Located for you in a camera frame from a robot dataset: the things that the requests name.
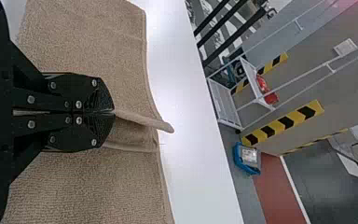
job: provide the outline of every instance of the bolt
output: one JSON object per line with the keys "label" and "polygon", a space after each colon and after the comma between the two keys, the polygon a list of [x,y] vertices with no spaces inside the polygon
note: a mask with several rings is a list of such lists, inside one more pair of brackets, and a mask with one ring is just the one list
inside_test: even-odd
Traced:
{"label": "bolt", "polygon": [[54,136],[50,137],[50,143],[55,143],[55,137]]}
{"label": "bolt", "polygon": [[82,106],[81,101],[76,101],[76,108],[80,109]]}
{"label": "bolt", "polygon": [[55,90],[57,88],[57,84],[55,82],[50,82],[50,87]]}
{"label": "bolt", "polygon": [[32,95],[28,96],[27,102],[28,102],[28,104],[33,105],[34,104],[34,97]]}
{"label": "bolt", "polygon": [[28,121],[28,128],[29,129],[34,129],[35,126],[35,122],[33,120]]}
{"label": "bolt", "polygon": [[76,124],[80,125],[83,122],[83,119],[81,117],[76,118]]}

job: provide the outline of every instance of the yellow and black hazard stripe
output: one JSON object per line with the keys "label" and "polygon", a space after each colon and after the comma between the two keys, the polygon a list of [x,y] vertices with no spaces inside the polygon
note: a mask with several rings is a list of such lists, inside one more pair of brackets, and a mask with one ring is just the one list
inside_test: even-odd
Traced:
{"label": "yellow and black hazard stripe", "polygon": [[321,115],[323,112],[324,109],[317,100],[311,101],[307,105],[301,106],[299,109],[290,112],[286,116],[274,120],[263,128],[257,129],[244,136],[242,138],[242,143],[247,147],[251,147],[257,143],[266,141],[273,135],[277,135],[287,129],[296,127],[307,119]]}
{"label": "yellow and black hazard stripe", "polygon": [[287,154],[293,153],[293,152],[298,151],[298,150],[300,150],[301,148],[304,148],[304,147],[310,147],[310,146],[315,145],[316,143],[318,143],[318,142],[320,142],[320,141],[323,141],[323,140],[325,140],[325,139],[329,139],[329,138],[333,137],[333,136],[336,135],[336,134],[345,133],[345,132],[347,132],[347,131],[348,131],[348,129],[342,129],[342,130],[339,130],[339,131],[336,132],[336,133],[328,134],[328,135],[326,135],[326,136],[324,136],[324,137],[317,138],[317,139],[315,139],[315,140],[313,140],[313,141],[311,141],[311,142],[308,142],[307,144],[302,145],[301,147],[296,147],[296,148],[294,148],[294,149],[288,150],[288,151],[286,151],[285,153],[283,153],[283,155],[287,155]]}
{"label": "yellow and black hazard stripe", "polygon": [[[267,72],[271,71],[273,68],[277,67],[279,64],[285,62],[287,59],[289,58],[289,56],[287,55],[287,53],[282,53],[281,55],[279,55],[278,57],[276,57],[274,60],[272,60],[269,63],[266,63],[266,65],[260,69],[258,69],[257,74],[260,76],[265,75]],[[231,90],[231,95],[234,95],[240,91],[243,90],[243,88],[246,87],[246,85],[249,84],[249,81],[246,80],[242,80],[240,83],[238,83],[238,85]]]}

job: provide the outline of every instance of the metal frame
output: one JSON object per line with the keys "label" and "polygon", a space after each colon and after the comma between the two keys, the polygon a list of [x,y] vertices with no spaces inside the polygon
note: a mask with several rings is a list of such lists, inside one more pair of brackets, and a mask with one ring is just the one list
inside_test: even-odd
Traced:
{"label": "metal frame", "polygon": [[[303,12],[301,15],[295,17],[294,19],[292,19],[291,21],[287,22],[283,27],[281,27],[280,29],[276,30],[274,33],[270,34],[269,36],[263,38],[262,40],[260,40],[256,45],[252,46],[251,48],[244,50],[242,54],[238,55],[236,58],[234,58],[233,60],[231,60],[229,63],[226,63],[224,66],[220,67],[219,69],[217,69],[215,72],[213,72],[211,75],[209,75],[208,77],[213,77],[216,74],[222,72],[223,70],[225,70],[227,67],[229,67],[232,63],[234,63],[235,61],[239,60],[242,56],[246,55],[246,53],[248,53],[249,51],[251,51],[252,49],[256,48],[257,46],[263,44],[267,39],[273,37],[274,35],[276,35],[277,33],[283,31],[285,28],[290,27],[290,25],[295,24],[298,31],[299,32],[304,32],[304,27],[302,27],[300,25],[300,23],[298,22],[299,20],[301,20],[303,17],[307,16],[308,13],[312,12],[312,10],[317,9],[317,7],[319,7],[321,4],[324,4],[325,2],[327,2],[328,0],[323,0],[320,3],[316,4],[315,6],[311,7],[310,9],[306,10],[305,12]],[[259,67],[262,66],[262,64],[255,64],[255,67]]]}
{"label": "metal frame", "polygon": [[[347,52],[346,54],[339,55],[339,56],[337,56],[336,58],[334,58],[334,59],[332,59],[332,60],[329,60],[329,61],[327,61],[327,62],[325,62],[325,63],[322,63],[322,64],[320,64],[319,66],[316,66],[316,67],[314,67],[313,69],[310,69],[308,72],[303,73],[302,75],[300,75],[300,76],[298,76],[298,77],[296,77],[296,78],[293,78],[292,80],[290,80],[290,81],[288,81],[288,82],[282,84],[281,86],[279,86],[279,87],[277,87],[277,88],[275,88],[275,89],[273,89],[273,90],[271,90],[271,91],[269,91],[269,92],[267,92],[267,93],[264,93],[264,94],[262,94],[261,92],[259,92],[259,90],[257,90],[258,85],[257,85],[257,83],[255,82],[255,67],[252,66],[251,63],[245,61],[244,59],[241,59],[242,66],[244,66],[244,69],[245,69],[245,72],[246,72],[246,76],[247,76],[246,78],[249,79],[249,83],[250,83],[250,85],[251,85],[251,87],[252,87],[252,89],[253,89],[253,92],[254,92],[254,94],[255,94],[255,99],[254,99],[253,101],[251,101],[251,102],[245,104],[245,105],[242,105],[242,106],[236,108],[236,111],[235,111],[235,116],[236,116],[236,118],[239,117],[239,116],[238,116],[238,112],[239,112],[240,110],[243,110],[243,109],[246,108],[247,106],[249,106],[249,105],[251,105],[251,104],[254,104],[254,103],[258,103],[258,104],[261,104],[262,106],[267,107],[267,108],[269,109],[269,112],[266,113],[266,114],[264,114],[264,115],[262,115],[262,116],[260,116],[258,119],[255,119],[254,121],[250,122],[249,124],[247,124],[247,125],[244,126],[244,127],[243,127],[242,124],[241,124],[241,120],[240,120],[240,122],[239,122],[239,124],[240,124],[241,126],[239,126],[239,125],[233,125],[233,124],[231,124],[231,123],[227,123],[227,122],[225,122],[225,121],[222,121],[220,118],[218,118],[217,121],[220,122],[220,123],[226,124],[227,126],[230,126],[230,127],[235,128],[235,129],[238,129],[238,130],[240,130],[240,131],[243,131],[243,130],[245,130],[245,129],[251,127],[252,125],[254,125],[255,123],[257,123],[257,122],[260,121],[261,119],[263,119],[263,118],[265,118],[266,116],[270,115],[274,110],[276,110],[276,109],[282,107],[283,105],[286,105],[286,104],[289,103],[291,100],[295,99],[298,95],[302,94],[302,93],[305,92],[305,91],[308,91],[310,88],[316,86],[317,84],[321,83],[321,82],[324,81],[325,79],[331,77],[331,76],[334,75],[336,72],[340,71],[341,69],[344,69],[346,66],[348,66],[348,65],[350,65],[351,63],[354,63],[355,61],[357,61],[357,60],[358,60],[358,56],[355,57],[354,59],[350,60],[349,62],[342,64],[340,67],[338,67],[338,68],[336,68],[336,69],[333,69],[333,67],[331,66],[331,64],[332,64],[333,62],[335,62],[335,61],[337,61],[337,60],[339,60],[339,59],[341,59],[341,58],[346,57],[347,55],[349,55],[349,54],[355,52],[356,50],[358,50],[358,47],[357,47],[355,50],[351,51],[351,52]],[[321,68],[323,68],[323,67],[326,67],[326,68],[329,69],[329,74],[327,74],[326,76],[320,78],[319,80],[315,81],[314,83],[310,84],[308,87],[304,88],[302,91],[299,91],[298,93],[296,93],[295,95],[293,95],[292,97],[290,97],[289,99],[287,99],[286,101],[280,103],[278,106],[273,107],[273,106],[270,106],[270,105],[269,105],[269,106],[266,106],[266,105],[263,104],[264,97],[266,97],[266,96],[272,94],[273,92],[277,92],[277,91],[279,91],[279,90],[281,90],[281,89],[283,89],[283,88],[289,86],[290,84],[292,84],[292,83],[294,83],[294,82],[300,80],[300,79],[303,78],[303,77],[308,76],[309,74],[312,74],[312,72],[317,71],[317,70],[319,70],[319,69],[321,69]],[[209,83],[215,82],[215,81],[212,80],[211,77],[207,77],[207,80],[208,80]],[[219,85],[220,85],[222,88],[225,88],[228,92],[230,92],[230,90],[232,90],[232,89],[229,89],[229,88],[227,88],[227,87],[224,87],[224,86],[221,85],[221,84],[219,84]],[[217,99],[217,100],[219,100],[219,99],[222,100],[221,97],[216,97],[216,96],[213,94],[212,91],[211,91],[211,95],[213,96],[213,101],[216,100],[216,99]],[[230,98],[229,98],[229,99],[230,99],[230,103],[234,104],[234,103],[233,103],[233,100],[232,100],[232,96],[230,95],[229,97],[230,97]]]}

